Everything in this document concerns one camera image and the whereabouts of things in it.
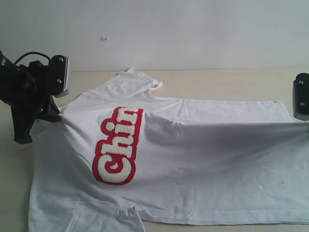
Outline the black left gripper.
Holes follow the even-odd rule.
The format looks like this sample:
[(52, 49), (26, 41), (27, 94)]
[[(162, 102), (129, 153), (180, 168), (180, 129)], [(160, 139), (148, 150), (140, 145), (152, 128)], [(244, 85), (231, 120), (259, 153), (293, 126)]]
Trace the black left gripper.
[(60, 111), (47, 91), (48, 66), (34, 61), (30, 66), (0, 62), (0, 100), (11, 108), (14, 141), (32, 142), (30, 131), (37, 119), (59, 122)]

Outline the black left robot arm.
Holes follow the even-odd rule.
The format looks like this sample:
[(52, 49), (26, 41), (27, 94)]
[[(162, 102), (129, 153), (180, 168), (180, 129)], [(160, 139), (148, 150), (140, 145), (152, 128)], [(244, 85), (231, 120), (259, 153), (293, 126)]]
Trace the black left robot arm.
[(61, 120), (53, 98), (67, 95), (70, 73), (67, 56), (48, 58), (46, 65), (38, 60), (27, 66), (20, 64), (28, 55), (15, 62), (0, 56), (0, 99), (11, 108), (14, 141), (21, 145), (32, 142), (30, 131), (35, 120)]

